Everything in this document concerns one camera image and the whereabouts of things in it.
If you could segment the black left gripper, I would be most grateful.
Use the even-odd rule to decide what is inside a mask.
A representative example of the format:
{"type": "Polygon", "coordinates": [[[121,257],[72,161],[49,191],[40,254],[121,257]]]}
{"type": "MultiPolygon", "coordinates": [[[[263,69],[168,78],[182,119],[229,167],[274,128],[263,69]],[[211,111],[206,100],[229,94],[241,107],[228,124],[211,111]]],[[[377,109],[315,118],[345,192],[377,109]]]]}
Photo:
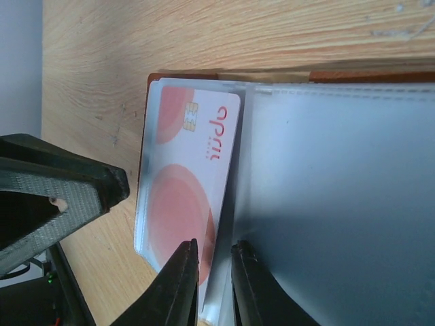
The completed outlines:
{"type": "Polygon", "coordinates": [[[1,274],[129,196],[125,170],[29,134],[1,137],[1,274]]]}

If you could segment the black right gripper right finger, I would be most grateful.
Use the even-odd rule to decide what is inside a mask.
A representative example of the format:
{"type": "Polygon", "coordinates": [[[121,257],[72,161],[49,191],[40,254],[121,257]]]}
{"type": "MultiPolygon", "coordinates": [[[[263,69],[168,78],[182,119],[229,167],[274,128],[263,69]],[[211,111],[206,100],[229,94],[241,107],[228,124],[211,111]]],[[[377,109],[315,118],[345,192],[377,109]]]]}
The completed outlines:
{"type": "Polygon", "coordinates": [[[317,325],[279,285],[254,247],[240,240],[231,248],[236,325],[317,325]]]}

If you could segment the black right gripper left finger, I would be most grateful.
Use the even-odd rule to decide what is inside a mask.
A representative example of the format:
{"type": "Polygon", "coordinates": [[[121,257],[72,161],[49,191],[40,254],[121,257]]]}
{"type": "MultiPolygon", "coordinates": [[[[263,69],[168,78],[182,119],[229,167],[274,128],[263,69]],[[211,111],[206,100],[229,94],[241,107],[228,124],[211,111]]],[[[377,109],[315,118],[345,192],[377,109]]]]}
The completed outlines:
{"type": "Polygon", "coordinates": [[[178,246],[147,290],[114,325],[196,325],[198,281],[198,245],[193,238],[178,246]]]}

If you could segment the red white card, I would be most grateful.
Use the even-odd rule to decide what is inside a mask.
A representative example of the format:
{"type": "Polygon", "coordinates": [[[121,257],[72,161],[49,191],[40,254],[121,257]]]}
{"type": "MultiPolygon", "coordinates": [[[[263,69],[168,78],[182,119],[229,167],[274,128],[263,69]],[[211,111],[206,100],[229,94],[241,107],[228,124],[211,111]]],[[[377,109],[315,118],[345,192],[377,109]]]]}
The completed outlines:
{"type": "Polygon", "coordinates": [[[156,270],[196,239],[206,296],[241,109],[227,90],[150,84],[143,133],[134,248],[156,270]]]}

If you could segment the brown leather card holder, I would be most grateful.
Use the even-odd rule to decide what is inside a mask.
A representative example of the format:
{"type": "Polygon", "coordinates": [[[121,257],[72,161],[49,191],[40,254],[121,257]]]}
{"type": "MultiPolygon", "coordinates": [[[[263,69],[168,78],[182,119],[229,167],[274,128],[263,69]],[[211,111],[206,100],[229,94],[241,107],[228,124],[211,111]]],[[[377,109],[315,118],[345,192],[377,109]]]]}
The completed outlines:
{"type": "Polygon", "coordinates": [[[241,97],[202,320],[234,325],[246,240],[320,325],[434,324],[433,72],[158,80],[241,97]]]}

